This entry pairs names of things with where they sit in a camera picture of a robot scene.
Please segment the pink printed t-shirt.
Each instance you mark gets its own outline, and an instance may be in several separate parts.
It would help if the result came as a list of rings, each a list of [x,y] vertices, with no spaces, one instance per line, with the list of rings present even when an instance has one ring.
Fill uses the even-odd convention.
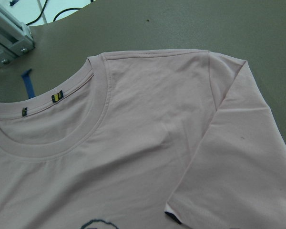
[[[248,62],[106,52],[0,103],[0,229],[286,229],[286,145]]]

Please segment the aluminium frame post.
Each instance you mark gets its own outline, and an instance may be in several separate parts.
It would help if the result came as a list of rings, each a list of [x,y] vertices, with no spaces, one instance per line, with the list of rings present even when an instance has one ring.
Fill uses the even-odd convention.
[[[29,26],[0,5],[0,66],[9,64],[34,48]]]

